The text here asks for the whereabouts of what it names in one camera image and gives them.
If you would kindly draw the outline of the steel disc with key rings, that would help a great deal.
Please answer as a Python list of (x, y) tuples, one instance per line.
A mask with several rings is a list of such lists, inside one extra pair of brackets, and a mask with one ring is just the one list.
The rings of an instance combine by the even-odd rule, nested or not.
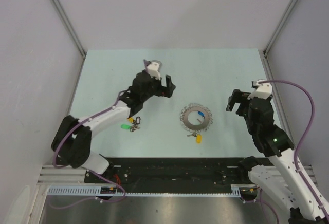
[[(197, 114), (201, 111), (205, 115), (203, 123), (197, 121), (200, 116)], [(210, 109), (199, 103), (190, 103), (185, 106), (179, 114), (179, 119), (182, 127), (188, 132), (205, 132), (213, 123), (213, 117)]]

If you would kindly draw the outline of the blue tag key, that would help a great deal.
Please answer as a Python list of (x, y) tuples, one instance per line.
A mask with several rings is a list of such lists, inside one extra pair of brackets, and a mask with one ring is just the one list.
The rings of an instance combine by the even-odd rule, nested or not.
[(201, 111), (198, 111), (197, 114), (200, 116), (200, 118), (197, 118), (197, 121), (203, 123), (205, 119), (205, 115)]

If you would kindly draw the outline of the yellow tag key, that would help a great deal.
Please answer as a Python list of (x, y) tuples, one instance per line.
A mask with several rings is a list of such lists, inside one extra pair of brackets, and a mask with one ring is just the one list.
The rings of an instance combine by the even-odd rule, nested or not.
[(134, 122), (134, 119), (132, 117), (129, 117), (127, 120), (129, 121), (129, 123), (133, 123)]
[(188, 134), (187, 137), (194, 137), (197, 144), (202, 142), (202, 135), (198, 131)]

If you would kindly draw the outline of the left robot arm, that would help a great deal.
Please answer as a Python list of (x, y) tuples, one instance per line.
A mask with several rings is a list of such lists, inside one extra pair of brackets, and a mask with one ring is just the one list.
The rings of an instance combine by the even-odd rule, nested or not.
[(74, 169), (82, 167), (96, 173), (101, 182), (111, 181), (114, 171), (110, 162), (100, 154), (92, 152), (92, 139), (110, 126), (136, 115), (149, 98), (172, 97), (175, 88), (171, 76), (167, 75), (166, 85), (162, 85), (161, 79), (143, 70), (136, 74), (131, 86), (118, 93), (112, 106), (87, 118), (66, 116), (51, 144), (54, 152), (53, 166), (59, 168), (57, 159), (60, 158), (64, 166)]

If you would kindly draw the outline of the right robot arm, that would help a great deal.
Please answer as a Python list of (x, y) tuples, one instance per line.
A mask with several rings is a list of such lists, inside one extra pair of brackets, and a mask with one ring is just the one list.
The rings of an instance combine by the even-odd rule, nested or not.
[(290, 213), (289, 223), (328, 223), (328, 201), (322, 196), (298, 158), (287, 133), (275, 125), (272, 94), (233, 90), (227, 111), (238, 104), (236, 114), (243, 117), (257, 150), (280, 173), (275, 178), (254, 156), (239, 162), (237, 178), (259, 186), (277, 205)]

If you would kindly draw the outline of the black tag key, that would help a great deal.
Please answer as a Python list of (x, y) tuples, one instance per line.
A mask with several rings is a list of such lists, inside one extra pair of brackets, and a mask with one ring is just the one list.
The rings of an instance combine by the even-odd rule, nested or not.
[(133, 118), (134, 122), (131, 123), (131, 128), (138, 128), (141, 122), (141, 118), (137, 116), (136, 118)]

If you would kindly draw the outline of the loose yellow tag key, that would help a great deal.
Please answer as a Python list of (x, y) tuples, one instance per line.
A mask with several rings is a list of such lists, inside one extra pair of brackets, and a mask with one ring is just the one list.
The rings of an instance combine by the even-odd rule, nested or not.
[(134, 122), (134, 119), (132, 117), (129, 117), (127, 120), (129, 121), (129, 123), (133, 123)]

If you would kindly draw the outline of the aluminium rail right side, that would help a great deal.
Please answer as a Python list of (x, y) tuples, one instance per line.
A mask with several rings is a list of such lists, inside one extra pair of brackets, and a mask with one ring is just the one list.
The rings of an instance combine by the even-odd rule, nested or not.
[[(273, 73), (270, 68), (270, 64), (269, 64), (267, 55), (264, 53), (264, 51), (261, 51), (261, 50), (259, 51), (259, 54), (260, 54), (261, 62), (262, 62), (262, 65), (263, 65), (263, 68), (265, 71), (266, 80), (274, 80)], [(279, 90), (278, 90), (279, 85), (280, 85), (280, 83), (272, 83), (273, 102), (274, 102), (274, 105), (276, 108), (276, 116), (278, 117), (278, 122), (280, 124), (281, 129), (283, 129), (287, 133), (287, 135), (290, 138), (290, 140), (292, 141), (294, 147), (296, 147), (293, 136), (291, 134), (290, 126), (288, 124), (288, 119), (287, 119), (286, 113), (284, 111), (282, 99), (279, 94)]]

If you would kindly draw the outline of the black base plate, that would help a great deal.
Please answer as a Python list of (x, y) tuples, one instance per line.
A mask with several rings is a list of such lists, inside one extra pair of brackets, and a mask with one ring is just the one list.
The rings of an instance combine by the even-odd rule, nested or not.
[(231, 193), (233, 184), (249, 184), (253, 165), (271, 166), (265, 158), (110, 158), (103, 177), (127, 193)]

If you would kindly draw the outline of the right aluminium frame post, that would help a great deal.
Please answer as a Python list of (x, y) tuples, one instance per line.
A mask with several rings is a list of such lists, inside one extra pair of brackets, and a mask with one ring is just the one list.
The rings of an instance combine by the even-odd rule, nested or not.
[(274, 32), (272, 33), (268, 43), (266, 44), (265, 48), (263, 49), (263, 55), (267, 56), (271, 51), (273, 45), (275, 44), (276, 40), (278, 39), (280, 33), (284, 29), (286, 23), (288, 22), (289, 18), (291, 17), (295, 7), (297, 6), (300, 0), (290, 0), (287, 7), (285, 8)]

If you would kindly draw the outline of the aluminium frame post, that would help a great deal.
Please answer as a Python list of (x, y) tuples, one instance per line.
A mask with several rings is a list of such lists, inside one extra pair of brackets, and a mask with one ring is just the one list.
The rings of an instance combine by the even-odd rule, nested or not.
[(300, 0), (290, 0), (287, 7), (285, 8), (274, 32), (272, 33), (268, 43), (266, 44), (265, 48), (263, 49), (263, 55), (267, 56), (271, 51), (273, 45), (275, 44), (276, 40), (278, 39), (280, 33), (284, 29), (286, 23), (288, 22), (289, 18), (291, 17), (295, 7), (297, 6)]
[(79, 54), (82, 56), (82, 58), (86, 57), (86, 50), (84, 49), (76, 30), (74, 29), (67, 13), (65, 12), (65, 9), (61, 3), (60, 0), (50, 0), (52, 3), (57, 15), (59, 16), (65, 30), (67, 31), (69, 37), (73, 41), (76, 49), (78, 50)]

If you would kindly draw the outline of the left aluminium frame post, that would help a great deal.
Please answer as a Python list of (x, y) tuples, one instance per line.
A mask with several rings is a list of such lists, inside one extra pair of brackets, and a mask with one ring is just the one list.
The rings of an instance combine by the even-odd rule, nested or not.
[(82, 56), (82, 58), (86, 57), (86, 50), (84, 49), (76, 30), (74, 29), (67, 13), (65, 12), (65, 9), (61, 3), (60, 0), (50, 0), (52, 3), (57, 15), (59, 16), (65, 30), (67, 31), (69, 37), (73, 41), (76, 49), (78, 50), (79, 54)]

